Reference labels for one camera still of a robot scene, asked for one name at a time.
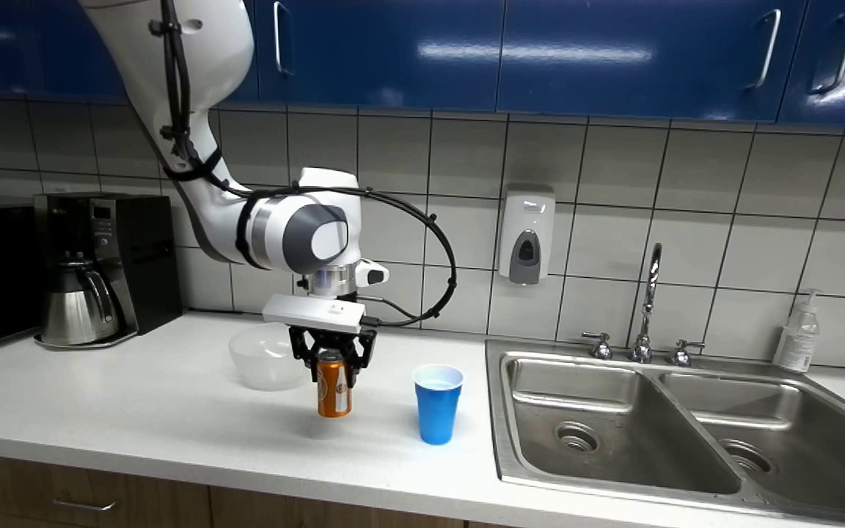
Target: stainless steel sink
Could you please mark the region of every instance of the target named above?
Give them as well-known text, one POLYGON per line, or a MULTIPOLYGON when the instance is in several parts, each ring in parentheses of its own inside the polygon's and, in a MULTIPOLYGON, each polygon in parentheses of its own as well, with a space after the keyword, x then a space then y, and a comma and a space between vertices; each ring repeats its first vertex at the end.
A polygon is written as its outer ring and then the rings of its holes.
POLYGON ((845 522, 845 402, 756 366, 489 344, 503 482, 845 522))

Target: countertop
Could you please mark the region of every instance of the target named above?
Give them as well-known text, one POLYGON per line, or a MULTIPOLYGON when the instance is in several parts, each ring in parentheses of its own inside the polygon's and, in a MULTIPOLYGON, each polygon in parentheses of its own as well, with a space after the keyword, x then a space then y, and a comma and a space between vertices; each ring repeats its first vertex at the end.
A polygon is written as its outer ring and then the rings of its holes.
MULTIPOLYGON (((499 525, 801 525, 499 482, 481 340, 380 334, 351 416, 319 419, 314 384, 280 394, 238 384, 225 344, 251 327, 257 320, 184 314, 100 352, 0 346, 0 459, 499 525), (449 446, 417 440, 421 364, 465 374, 449 446)), ((812 380, 845 397, 845 374, 812 380)))

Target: plastic cup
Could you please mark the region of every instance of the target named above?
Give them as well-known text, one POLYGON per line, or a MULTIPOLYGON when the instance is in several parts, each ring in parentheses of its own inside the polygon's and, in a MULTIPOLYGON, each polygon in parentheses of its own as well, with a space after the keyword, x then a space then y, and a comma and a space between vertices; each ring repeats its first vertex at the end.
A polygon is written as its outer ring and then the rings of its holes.
POLYGON ((421 444, 452 440, 464 374, 454 366, 421 366, 417 374, 417 424, 421 444))

